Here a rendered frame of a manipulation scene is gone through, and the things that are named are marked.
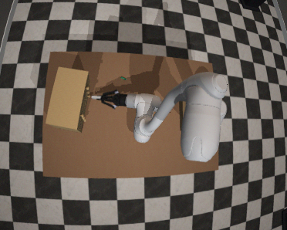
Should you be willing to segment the tan wooden chest of drawers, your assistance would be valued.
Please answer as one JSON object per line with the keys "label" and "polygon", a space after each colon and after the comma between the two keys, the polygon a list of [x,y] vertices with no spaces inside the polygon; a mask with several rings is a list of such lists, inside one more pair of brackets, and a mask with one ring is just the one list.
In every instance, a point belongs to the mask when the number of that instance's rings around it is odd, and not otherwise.
{"label": "tan wooden chest of drawers", "polygon": [[49,102],[46,123],[78,130],[88,71],[59,67]]}

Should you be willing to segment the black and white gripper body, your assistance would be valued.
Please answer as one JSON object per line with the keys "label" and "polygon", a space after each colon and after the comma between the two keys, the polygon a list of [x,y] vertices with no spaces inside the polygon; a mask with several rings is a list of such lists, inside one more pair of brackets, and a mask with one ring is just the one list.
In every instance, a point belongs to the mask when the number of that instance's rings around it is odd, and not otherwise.
{"label": "black and white gripper body", "polygon": [[123,107],[126,106],[127,94],[122,94],[121,95],[121,93],[117,93],[114,96],[118,96],[118,98],[113,98],[113,100],[117,100],[117,102],[113,102],[116,106],[123,106]]}

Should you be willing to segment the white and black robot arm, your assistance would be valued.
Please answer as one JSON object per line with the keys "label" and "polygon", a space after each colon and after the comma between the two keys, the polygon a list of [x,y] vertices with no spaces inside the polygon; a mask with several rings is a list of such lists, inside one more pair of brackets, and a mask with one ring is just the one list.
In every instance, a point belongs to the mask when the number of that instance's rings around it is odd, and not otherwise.
{"label": "white and black robot arm", "polygon": [[135,140],[148,142],[175,104],[185,101],[181,127],[182,154],[190,161],[209,161],[218,151],[221,122],[227,112],[226,103],[220,98],[224,98],[227,89],[227,82],[222,75],[203,72],[178,84],[163,101],[152,94],[128,93],[127,108],[137,109],[133,126]]}

